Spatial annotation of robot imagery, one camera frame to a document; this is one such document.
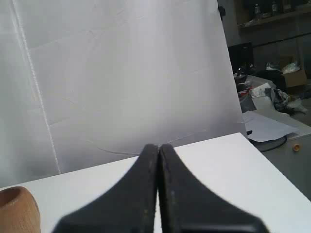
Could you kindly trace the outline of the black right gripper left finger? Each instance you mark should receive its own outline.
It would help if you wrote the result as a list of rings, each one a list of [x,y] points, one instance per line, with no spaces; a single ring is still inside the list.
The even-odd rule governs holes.
[[[55,233],[152,233],[158,146],[147,144],[127,173],[93,202],[62,217]]]

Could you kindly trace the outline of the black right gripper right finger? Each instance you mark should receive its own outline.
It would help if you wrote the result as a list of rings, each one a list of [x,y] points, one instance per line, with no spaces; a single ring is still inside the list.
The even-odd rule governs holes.
[[[158,191],[164,233],[266,233],[263,221],[203,185],[174,148],[159,149]]]

